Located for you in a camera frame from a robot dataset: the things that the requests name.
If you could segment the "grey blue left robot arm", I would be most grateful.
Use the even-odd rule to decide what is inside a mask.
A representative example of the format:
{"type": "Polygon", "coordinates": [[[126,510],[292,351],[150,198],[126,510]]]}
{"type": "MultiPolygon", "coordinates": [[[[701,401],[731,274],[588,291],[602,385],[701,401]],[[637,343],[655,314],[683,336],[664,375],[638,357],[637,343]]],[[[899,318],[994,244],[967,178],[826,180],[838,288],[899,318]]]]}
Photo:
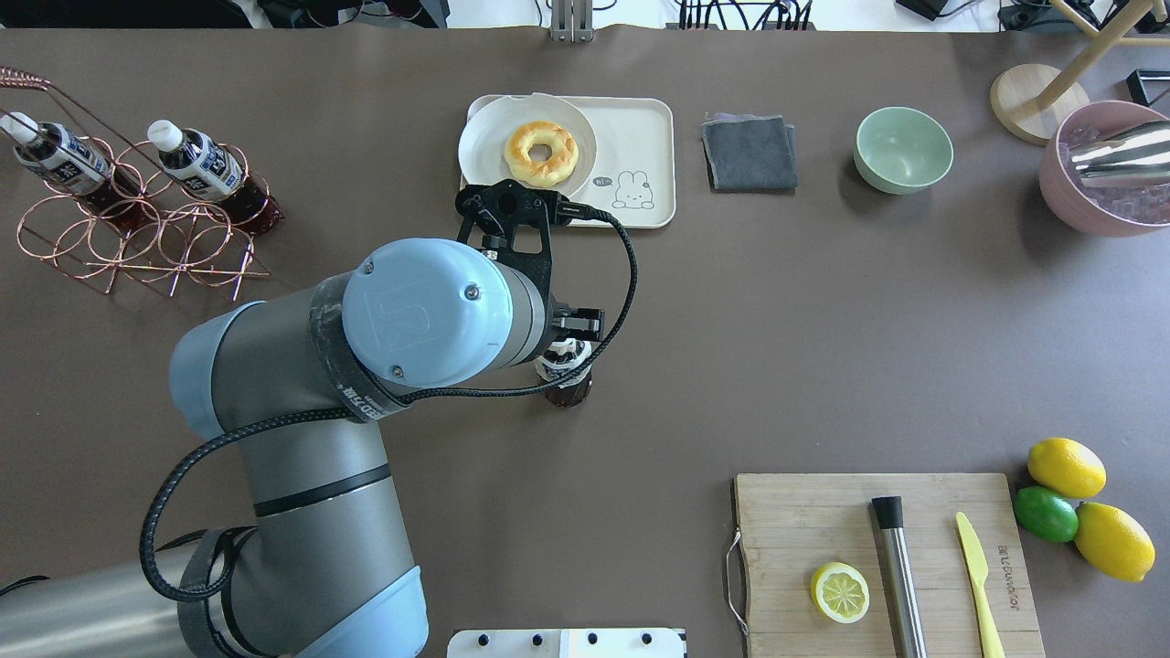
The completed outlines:
{"type": "Polygon", "coordinates": [[[431,638],[379,421],[601,337],[551,294],[553,253],[406,239],[314,289],[185,334],[176,407],[202,443],[154,495],[135,566],[4,595],[5,657],[415,657],[431,638]],[[238,446],[254,525],[157,540],[197,462],[238,446]]]}

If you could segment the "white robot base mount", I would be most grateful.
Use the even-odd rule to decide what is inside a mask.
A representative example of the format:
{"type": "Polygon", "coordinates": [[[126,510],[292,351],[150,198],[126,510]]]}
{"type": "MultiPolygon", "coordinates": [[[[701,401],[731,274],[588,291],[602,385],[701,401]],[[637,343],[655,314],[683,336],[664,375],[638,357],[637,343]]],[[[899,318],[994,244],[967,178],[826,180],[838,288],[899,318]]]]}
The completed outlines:
{"type": "Polygon", "coordinates": [[[463,630],[452,635],[447,657],[686,657],[681,629],[593,626],[463,630]]]}

